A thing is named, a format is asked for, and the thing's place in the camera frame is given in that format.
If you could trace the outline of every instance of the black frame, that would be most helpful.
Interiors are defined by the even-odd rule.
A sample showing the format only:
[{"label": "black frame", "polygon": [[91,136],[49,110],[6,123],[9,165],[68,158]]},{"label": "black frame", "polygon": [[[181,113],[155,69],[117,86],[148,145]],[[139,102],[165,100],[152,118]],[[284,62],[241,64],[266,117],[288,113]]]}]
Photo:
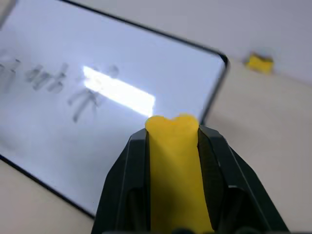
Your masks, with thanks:
[{"label": "black frame", "polygon": [[[111,19],[114,19],[114,20],[126,23],[128,25],[131,25],[131,26],[134,26],[134,27],[138,27],[138,28],[140,28],[142,30],[146,30],[146,31],[149,31],[151,33],[155,33],[155,34],[161,35],[161,36],[163,36],[165,38],[170,38],[170,39],[178,41],[178,42],[180,42],[182,44],[185,44],[185,45],[188,45],[188,46],[191,46],[191,47],[195,47],[197,49],[204,50],[206,52],[209,52],[209,53],[212,53],[212,54],[215,54],[215,55],[219,55],[221,57],[221,59],[223,60],[223,62],[225,64],[225,67],[224,67],[224,70],[222,71],[222,73],[220,74],[219,82],[216,85],[215,90],[214,90],[210,100],[208,101],[206,107],[203,110],[202,117],[200,119],[200,124],[202,124],[202,125],[204,124],[204,121],[205,121],[206,117],[208,116],[208,112],[209,112],[209,110],[210,110],[210,108],[211,108],[211,106],[213,104],[213,101],[215,100],[216,94],[217,94],[218,90],[220,89],[220,87],[221,87],[221,85],[223,83],[224,77],[225,77],[225,75],[226,75],[226,73],[228,71],[228,68],[229,68],[229,60],[228,60],[228,58],[224,54],[222,54],[221,52],[219,52],[217,50],[213,50],[213,49],[207,48],[207,47],[205,47],[203,45],[196,44],[196,43],[191,42],[189,40],[182,39],[182,38],[179,38],[179,37],[176,37],[176,36],[172,36],[172,35],[166,34],[166,33],[161,32],[161,31],[157,31],[155,29],[149,28],[147,26],[143,26],[143,25],[138,24],[136,22],[133,22],[133,21],[130,21],[130,20],[126,20],[126,19],[122,19],[122,18],[119,18],[117,16],[108,14],[106,12],[102,12],[102,11],[93,9],[91,7],[87,7],[87,6],[84,6],[84,5],[75,3],[75,2],[71,2],[70,0],[58,0],[58,1],[64,2],[66,4],[70,4],[70,5],[75,6],[75,7],[82,8],[82,9],[87,10],[87,11],[92,11],[95,14],[99,14],[99,15],[104,16],[104,17],[109,17]],[[69,204],[71,204],[72,206],[74,206],[75,208],[80,210],[81,212],[85,213],[90,218],[93,218],[93,219],[95,218],[95,216],[93,214],[91,214],[90,212],[84,210],[83,208],[81,208],[80,206],[75,204],[73,201],[71,201],[70,199],[68,199],[67,197],[62,195],[61,193],[57,192],[56,190],[54,190],[53,188],[51,188],[50,186],[48,186],[47,184],[45,184],[44,182],[42,182],[41,180],[36,178],[35,176],[33,176],[30,173],[28,173],[27,171],[25,171],[23,168],[19,167],[18,165],[16,165],[12,161],[10,161],[7,158],[5,158],[4,156],[0,155],[0,160],[2,160],[3,162],[7,163],[10,166],[12,166],[13,168],[18,170],[19,172],[21,172],[25,176],[29,177],[30,179],[32,179],[33,181],[35,181],[39,185],[43,186],[44,188],[46,188],[50,192],[54,193],[56,196],[60,197],[64,201],[68,202]]]}]

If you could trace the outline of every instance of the yellow object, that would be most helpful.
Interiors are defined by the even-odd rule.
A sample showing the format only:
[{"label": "yellow object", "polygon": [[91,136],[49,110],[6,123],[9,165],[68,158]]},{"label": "yellow object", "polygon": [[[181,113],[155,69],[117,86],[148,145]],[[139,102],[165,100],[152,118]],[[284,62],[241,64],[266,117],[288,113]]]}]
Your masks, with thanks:
[{"label": "yellow object", "polygon": [[190,115],[173,120],[154,116],[145,128],[150,141],[151,231],[213,232],[197,149],[198,121]]},{"label": "yellow object", "polygon": [[246,63],[246,67],[257,72],[270,74],[273,69],[273,60],[270,58],[262,58],[256,54],[253,54],[249,57],[249,61]]}]

